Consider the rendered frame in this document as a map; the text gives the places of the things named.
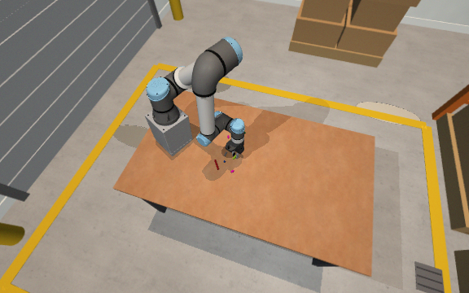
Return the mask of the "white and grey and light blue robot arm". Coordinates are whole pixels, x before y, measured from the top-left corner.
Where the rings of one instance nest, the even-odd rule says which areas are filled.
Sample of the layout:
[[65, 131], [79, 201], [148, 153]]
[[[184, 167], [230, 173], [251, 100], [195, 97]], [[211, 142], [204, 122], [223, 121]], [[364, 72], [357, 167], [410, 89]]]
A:
[[239, 43], [232, 37], [224, 37], [203, 52], [195, 62], [176, 68], [166, 77], [154, 78], [147, 84], [147, 96], [158, 125], [172, 125], [180, 116], [173, 100], [192, 87], [196, 96], [200, 133], [199, 144], [208, 146], [224, 129], [234, 140], [244, 137], [242, 119], [231, 118], [223, 112], [214, 112], [214, 94], [217, 83], [243, 59]]

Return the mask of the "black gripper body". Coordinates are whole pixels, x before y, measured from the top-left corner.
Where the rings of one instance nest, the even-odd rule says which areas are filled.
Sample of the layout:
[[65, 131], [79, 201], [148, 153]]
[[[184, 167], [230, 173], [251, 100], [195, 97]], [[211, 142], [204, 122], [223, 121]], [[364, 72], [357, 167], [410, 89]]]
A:
[[244, 151], [244, 137], [241, 140], [234, 140], [231, 137], [231, 140], [226, 144], [226, 149], [231, 153], [236, 151], [239, 154], [242, 154]]

